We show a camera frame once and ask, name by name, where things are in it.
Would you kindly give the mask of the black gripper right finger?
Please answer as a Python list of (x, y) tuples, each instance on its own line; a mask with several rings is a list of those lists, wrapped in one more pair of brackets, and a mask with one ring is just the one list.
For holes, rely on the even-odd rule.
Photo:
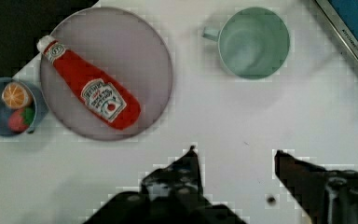
[(358, 172), (327, 170), (279, 150), (275, 175), (308, 214), (311, 224), (358, 224)]

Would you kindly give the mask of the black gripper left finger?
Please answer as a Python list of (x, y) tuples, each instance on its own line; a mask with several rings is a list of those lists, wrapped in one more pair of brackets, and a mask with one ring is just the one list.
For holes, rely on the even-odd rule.
[(140, 187), (113, 196), (84, 224), (246, 224), (226, 205), (204, 197), (194, 147), (147, 175)]

